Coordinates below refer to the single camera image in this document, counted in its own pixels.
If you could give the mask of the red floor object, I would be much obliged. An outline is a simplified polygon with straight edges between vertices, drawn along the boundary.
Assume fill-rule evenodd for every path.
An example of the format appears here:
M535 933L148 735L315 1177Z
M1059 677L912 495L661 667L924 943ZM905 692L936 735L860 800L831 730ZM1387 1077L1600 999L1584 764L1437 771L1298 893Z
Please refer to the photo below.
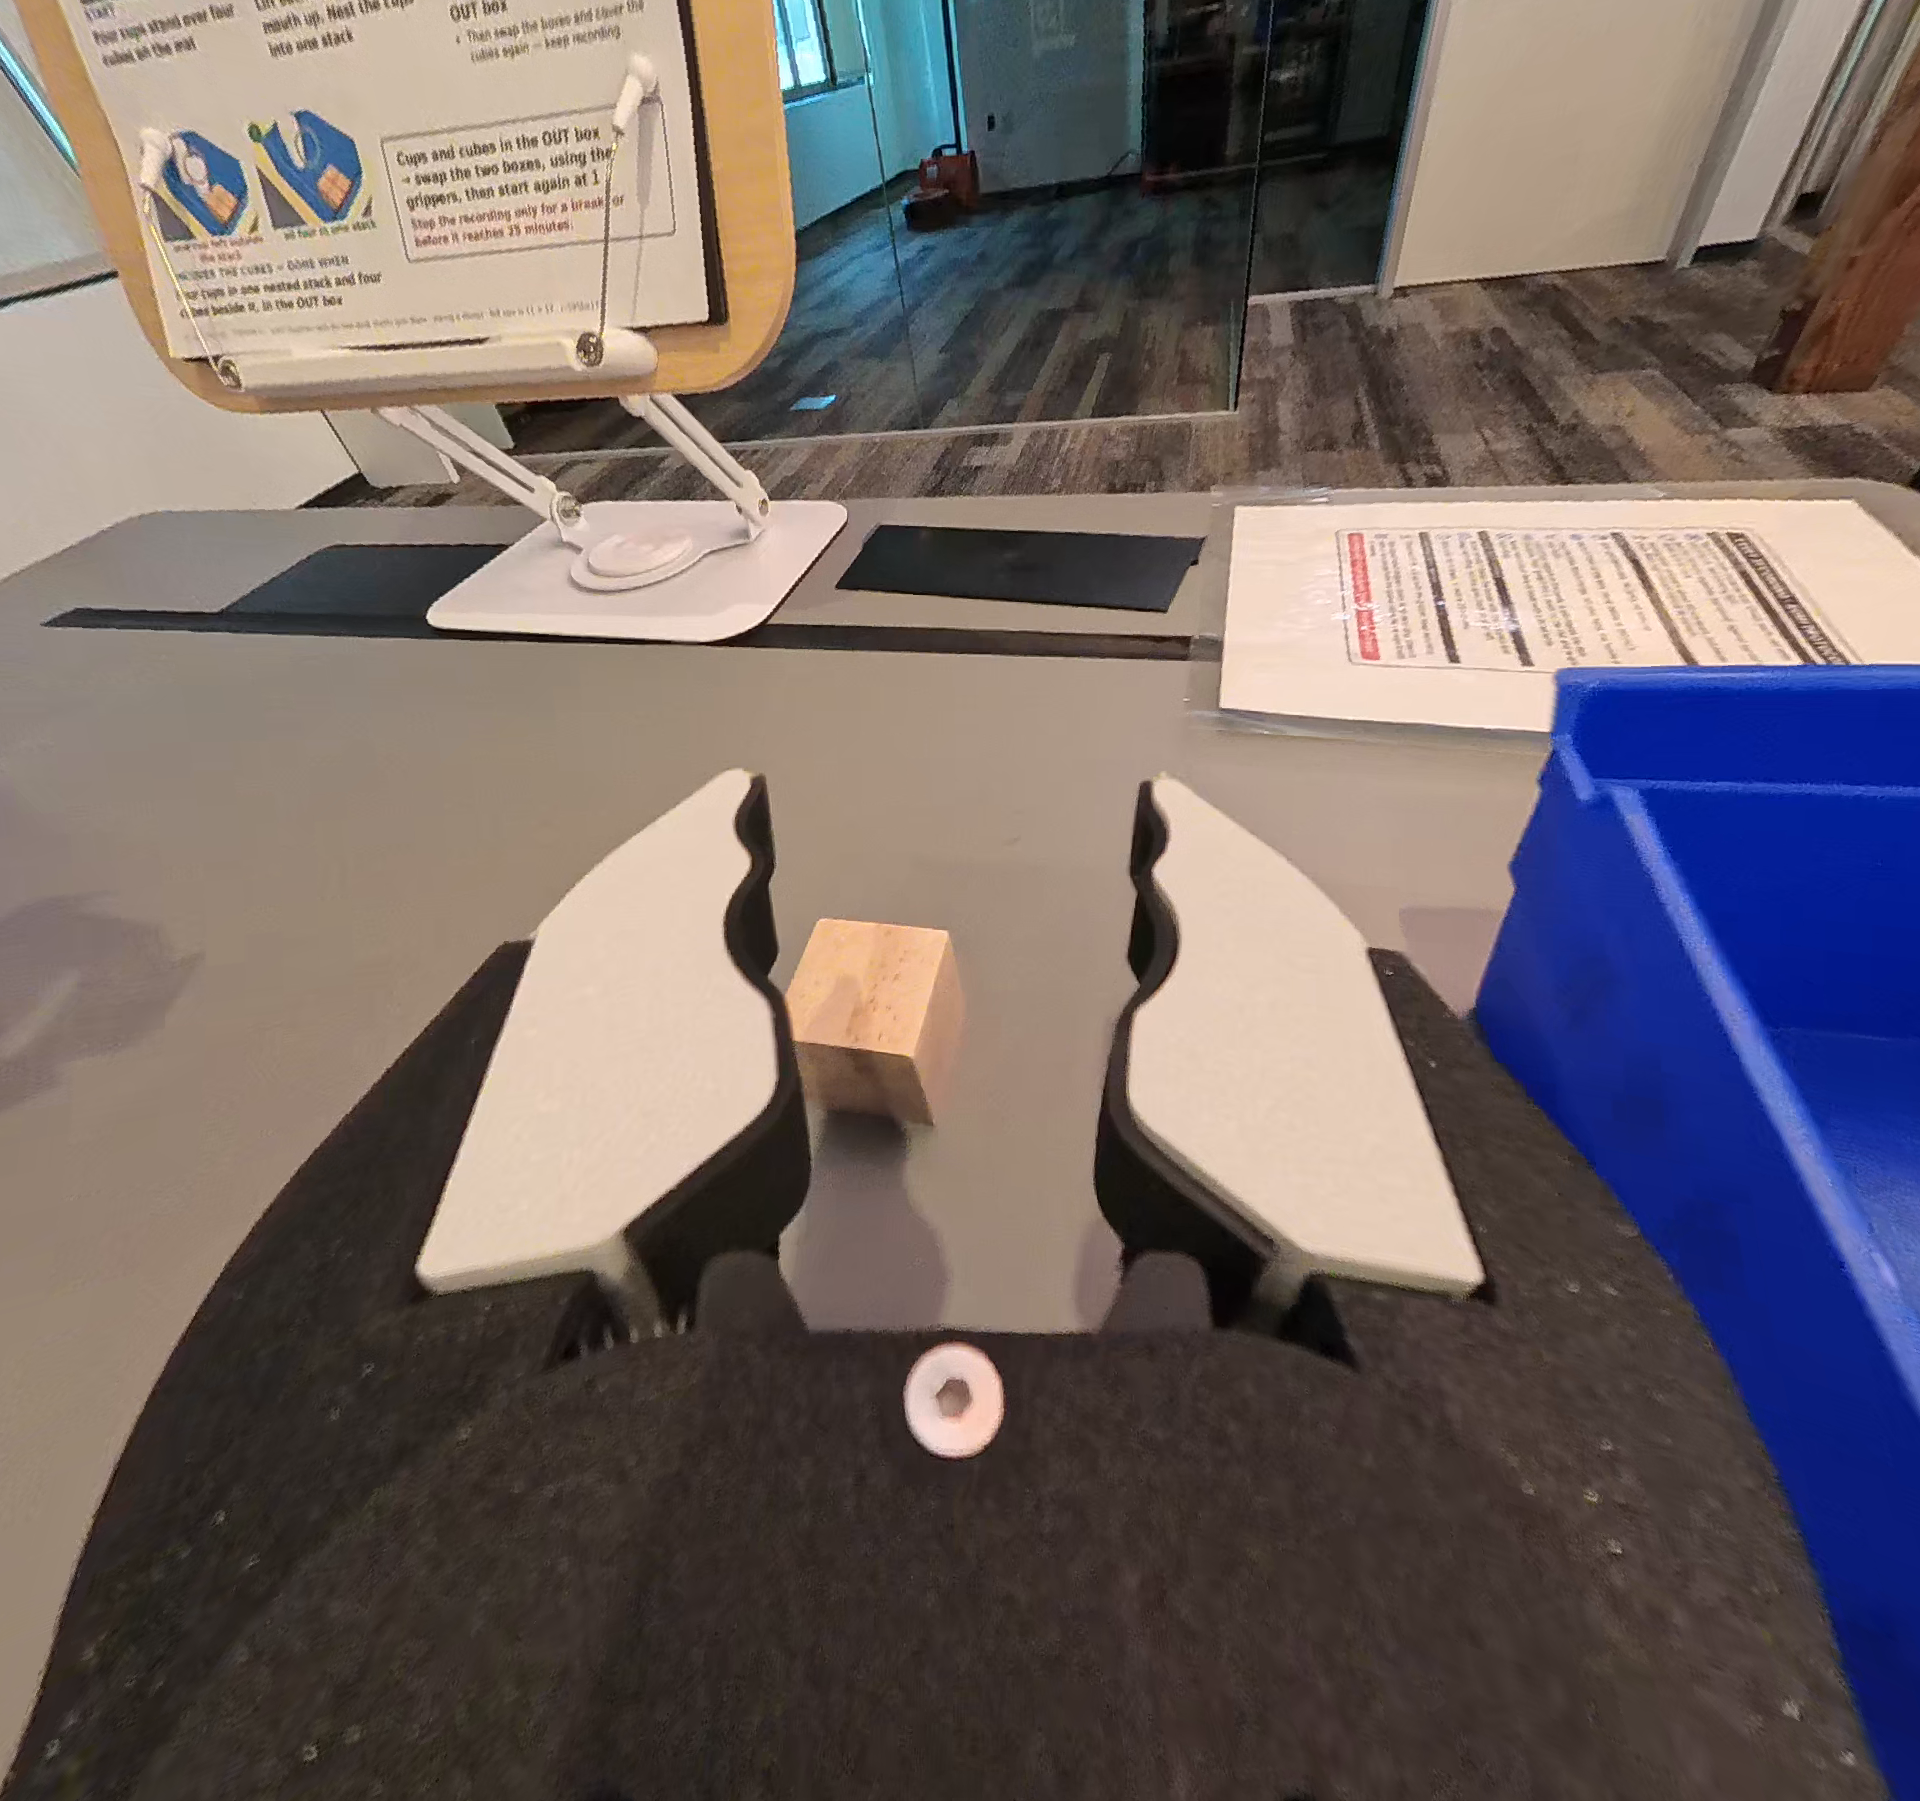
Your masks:
M983 206L979 157L973 150L945 142L932 150L905 195L900 212L909 231L936 232L973 216Z

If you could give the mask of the white door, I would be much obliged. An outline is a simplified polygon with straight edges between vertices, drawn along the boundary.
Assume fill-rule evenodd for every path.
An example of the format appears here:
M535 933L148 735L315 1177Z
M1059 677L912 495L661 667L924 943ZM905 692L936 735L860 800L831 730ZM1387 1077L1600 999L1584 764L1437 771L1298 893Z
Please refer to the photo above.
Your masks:
M1672 254L1768 0L1435 0L1381 291Z

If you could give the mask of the blue plastic bin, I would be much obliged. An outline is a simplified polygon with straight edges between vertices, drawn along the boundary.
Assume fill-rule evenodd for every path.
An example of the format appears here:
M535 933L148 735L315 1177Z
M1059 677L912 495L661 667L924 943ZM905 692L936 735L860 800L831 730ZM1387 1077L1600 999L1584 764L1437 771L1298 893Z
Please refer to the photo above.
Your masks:
M1571 671L1475 996L1730 1362L1919 1792L1919 673Z

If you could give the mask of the wooden support post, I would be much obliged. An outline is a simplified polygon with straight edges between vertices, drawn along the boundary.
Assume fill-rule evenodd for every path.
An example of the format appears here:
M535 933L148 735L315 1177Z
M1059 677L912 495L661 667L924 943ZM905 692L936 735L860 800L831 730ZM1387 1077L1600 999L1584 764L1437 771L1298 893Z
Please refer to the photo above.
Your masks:
M1919 58L1911 58L1833 225L1817 239L1755 382L1773 394L1873 391L1919 313Z

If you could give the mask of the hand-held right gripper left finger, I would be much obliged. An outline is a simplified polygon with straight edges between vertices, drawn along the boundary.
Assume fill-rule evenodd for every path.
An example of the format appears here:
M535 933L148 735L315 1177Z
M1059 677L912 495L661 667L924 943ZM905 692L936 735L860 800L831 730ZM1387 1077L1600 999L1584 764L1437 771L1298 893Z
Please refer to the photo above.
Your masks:
M811 1181L773 986L767 782L729 769L541 920L419 1255L431 1295L587 1275L632 1334L773 1259Z

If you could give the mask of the instruction poster on stand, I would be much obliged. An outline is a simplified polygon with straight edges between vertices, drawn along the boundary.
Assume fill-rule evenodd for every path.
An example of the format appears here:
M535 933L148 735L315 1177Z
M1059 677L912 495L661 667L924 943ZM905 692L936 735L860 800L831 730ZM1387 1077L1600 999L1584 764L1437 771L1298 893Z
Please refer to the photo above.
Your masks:
M45 70L84 179L105 250L144 337L163 366L203 401L231 413L359 411L346 398L271 401L223 385L217 362L173 357L166 344L145 240L109 118L99 105L78 44L55 0L12 0ZM706 394L746 379L773 348L797 287L797 222L781 92L773 57L773 0L681 0L690 26L690 64L704 139L710 250L719 278L719 318L703 326L632 331L658 348L649 382L636 377L573 397L563 388L457 391L444 402L617 398L640 392Z

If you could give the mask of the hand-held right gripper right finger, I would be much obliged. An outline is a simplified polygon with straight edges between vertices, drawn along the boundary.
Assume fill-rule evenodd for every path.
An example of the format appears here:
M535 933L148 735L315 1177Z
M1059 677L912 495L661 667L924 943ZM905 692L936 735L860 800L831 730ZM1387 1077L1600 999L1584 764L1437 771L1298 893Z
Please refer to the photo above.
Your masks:
M1373 952L1178 778L1138 796L1094 1143L1123 1279L1173 1260L1220 1330L1338 1330L1332 1285L1474 1300L1487 1268Z

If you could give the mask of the instruction sheet in plastic sleeve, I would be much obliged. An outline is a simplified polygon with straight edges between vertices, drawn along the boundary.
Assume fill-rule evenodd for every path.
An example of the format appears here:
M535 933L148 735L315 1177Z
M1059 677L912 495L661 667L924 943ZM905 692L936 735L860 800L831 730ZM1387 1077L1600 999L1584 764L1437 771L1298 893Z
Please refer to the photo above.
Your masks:
M1230 493L1194 700L1325 738L1548 731L1566 673L1916 667L1916 493Z

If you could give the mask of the wooden cube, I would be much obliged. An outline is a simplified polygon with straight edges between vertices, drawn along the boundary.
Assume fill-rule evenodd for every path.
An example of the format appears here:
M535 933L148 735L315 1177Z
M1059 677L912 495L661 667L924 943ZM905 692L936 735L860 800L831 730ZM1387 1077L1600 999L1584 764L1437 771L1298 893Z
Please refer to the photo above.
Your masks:
M785 1004L811 1108L940 1122L967 1013L945 928L821 918Z

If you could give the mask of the black rectangular table plate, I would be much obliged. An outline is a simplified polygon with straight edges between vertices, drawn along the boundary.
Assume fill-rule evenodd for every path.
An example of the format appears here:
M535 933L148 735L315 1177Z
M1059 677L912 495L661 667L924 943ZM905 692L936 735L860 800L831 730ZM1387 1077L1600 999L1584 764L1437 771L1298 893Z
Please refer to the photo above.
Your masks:
M837 587L1163 614L1202 553L1185 535L881 523Z
M505 549L497 543L341 543L252 587L234 620L425 622L437 600Z

